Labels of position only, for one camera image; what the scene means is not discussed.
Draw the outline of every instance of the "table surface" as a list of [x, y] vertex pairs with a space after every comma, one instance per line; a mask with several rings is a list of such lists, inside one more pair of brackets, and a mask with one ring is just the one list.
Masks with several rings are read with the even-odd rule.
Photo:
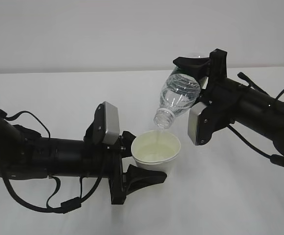
[[[284, 88], [284, 67], [229, 69], [242, 71], [270, 95]], [[162, 71], [0, 74], [0, 108], [9, 115], [29, 110], [52, 137], [81, 140], [97, 105], [118, 107], [120, 129], [135, 135], [154, 129], [159, 92], [170, 74]], [[229, 130], [214, 133], [205, 146], [187, 136], [188, 112], [170, 129], [181, 141], [175, 166], [162, 185], [129, 195], [122, 206], [111, 205], [107, 179], [93, 196], [71, 213], [43, 214], [18, 205], [0, 178], [0, 235], [284, 235], [284, 168], [271, 164]], [[46, 136], [39, 124], [23, 115], [17, 122]], [[235, 127], [260, 149], [276, 153], [272, 142]], [[124, 166], [133, 159], [124, 159]], [[95, 179], [84, 180], [84, 192]], [[45, 206], [53, 180], [12, 182], [28, 202]], [[62, 177], [51, 205], [79, 195], [77, 178]]]

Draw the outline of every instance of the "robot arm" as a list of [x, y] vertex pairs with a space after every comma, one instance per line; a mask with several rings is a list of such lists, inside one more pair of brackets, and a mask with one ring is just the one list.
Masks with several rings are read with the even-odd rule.
[[[145, 170], [130, 165], [123, 172], [122, 159], [131, 156], [131, 144], [135, 136], [124, 131], [120, 135], [118, 110], [104, 102], [95, 112], [94, 121], [87, 129], [83, 141], [41, 137], [41, 134], [22, 127], [10, 125], [6, 120], [15, 120], [22, 111], [12, 117], [0, 110], [0, 177], [10, 195], [22, 206], [37, 212], [67, 213], [81, 207], [98, 187], [102, 178], [108, 178], [112, 204], [123, 204], [130, 193], [155, 184], [163, 183], [167, 177], [164, 172]], [[49, 206], [49, 199], [59, 190], [57, 176], [97, 177], [93, 188], [61, 203], [61, 207]], [[9, 180], [29, 180], [53, 178], [56, 189], [48, 199], [46, 208], [33, 206], [22, 200], [13, 190]]]
[[[204, 145], [215, 131], [228, 127], [272, 163], [284, 166], [284, 102], [278, 100], [284, 90], [272, 98], [243, 73], [239, 73], [238, 77], [245, 80], [248, 86], [227, 78], [226, 54], [216, 49], [210, 53], [208, 63], [203, 58], [204, 63], [196, 65], [186, 58], [179, 57], [174, 61], [194, 78], [208, 76], [206, 89], [190, 110], [189, 137], [195, 145]], [[258, 150], [230, 125], [235, 121], [272, 140], [283, 156], [269, 156]]]

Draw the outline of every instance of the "cup rim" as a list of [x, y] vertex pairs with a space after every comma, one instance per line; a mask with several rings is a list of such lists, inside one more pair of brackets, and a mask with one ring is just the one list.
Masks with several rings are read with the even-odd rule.
[[[160, 131], [160, 130], [150, 130], [150, 131], [146, 131], [146, 132], [142, 133], [141, 135], [139, 135], [138, 137], [136, 137], [136, 138], [133, 140], [132, 144], [131, 144], [131, 153], [132, 153], [132, 147], [133, 147], [134, 143], [136, 142], [137, 138], [139, 138], [140, 136], [142, 136], [143, 134], [146, 134], [146, 133], [159, 132], [159, 131]], [[164, 160], [160, 160], [160, 161], [147, 162], [147, 161], [143, 161], [143, 160], [140, 160], [140, 159], [136, 158], [136, 157], [134, 156], [134, 154], [132, 153], [132, 157], [134, 158], [134, 160], [137, 161], [137, 162], [139, 162], [139, 163], [146, 164], [146, 165], [158, 165], [158, 164], [161, 164], [161, 163], [170, 162], [170, 161], [172, 161], [173, 159], [175, 159], [175, 158], [177, 157], [177, 155], [179, 154], [180, 150], [181, 150], [181, 142], [180, 142], [179, 138], [178, 138], [175, 134], [173, 134], [173, 133], [171, 133], [171, 132], [167, 132], [167, 133], [168, 133], [169, 135], [172, 135], [172, 136], [177, 140], [178, 145], [179, 145], [179, 148], [178, 148], [177, 152], [176, 152], [173, 156], [171, 156], [171, 157], [169, 157], [169, 158], [167, 158], [167, 159], [164, 159]]]

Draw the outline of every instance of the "white wall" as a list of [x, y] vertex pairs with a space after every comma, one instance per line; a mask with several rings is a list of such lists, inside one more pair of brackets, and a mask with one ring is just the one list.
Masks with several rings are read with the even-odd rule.
[[0, 0], [0, 72], [284, 66], [284, 0]]

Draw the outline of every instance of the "water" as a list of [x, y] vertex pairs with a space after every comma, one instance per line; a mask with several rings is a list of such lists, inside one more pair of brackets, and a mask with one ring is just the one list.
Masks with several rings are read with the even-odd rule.
[[155, 142], [146, 145], [137, 152], [140, 160], [146, 162], [157, 162], [170, 158], [175, 154], [172, 148], [166, 144], [162, 144], [163, 141], [160, 140], [162, 133], [163, 131], [158, 131], [156, 133]]

